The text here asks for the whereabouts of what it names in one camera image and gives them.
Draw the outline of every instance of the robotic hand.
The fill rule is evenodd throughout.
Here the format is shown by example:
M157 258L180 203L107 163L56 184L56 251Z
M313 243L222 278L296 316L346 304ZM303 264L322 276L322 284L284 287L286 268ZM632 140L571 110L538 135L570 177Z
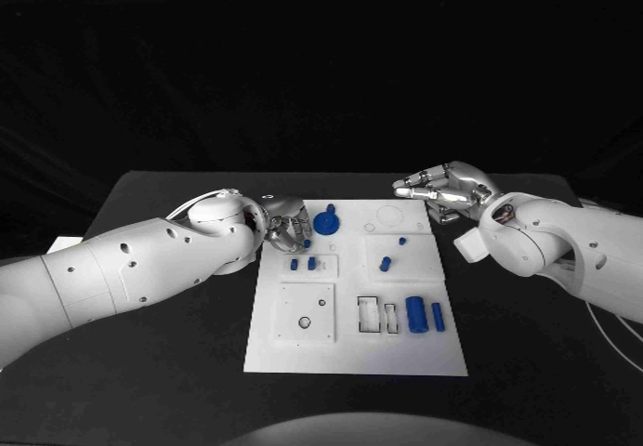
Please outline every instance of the robotic hand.
M454 241L470 263L492 255L519 276L550 278L571 295L643 323L643 218L505 193L476 167L457 161L392 187L398 197L426 200L440 224L462 216L479 220ZM563 258L573 250L574 260Z
M293 235L289 233L293 224ZM304 201L217 190L167 218L118 228L0 268L0 369L88 322L156 304L255 261L263 241L299 253L312 236Z

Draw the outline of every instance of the table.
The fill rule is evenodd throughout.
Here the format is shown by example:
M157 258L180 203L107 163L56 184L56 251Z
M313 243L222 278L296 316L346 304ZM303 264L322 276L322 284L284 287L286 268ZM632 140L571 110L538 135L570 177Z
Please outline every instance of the table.
M130 172L85 237L166 216L209 190L251 198L381 199L404 174ZM503 190L577 204L561 177L495 175ZM245 374L258 261L139 311L36 347L0 374L0 439L72 445L214 445L290 419L427 414L537 444L639 444L643 375L617 357L584 303L453 245L434 226L470 376Z

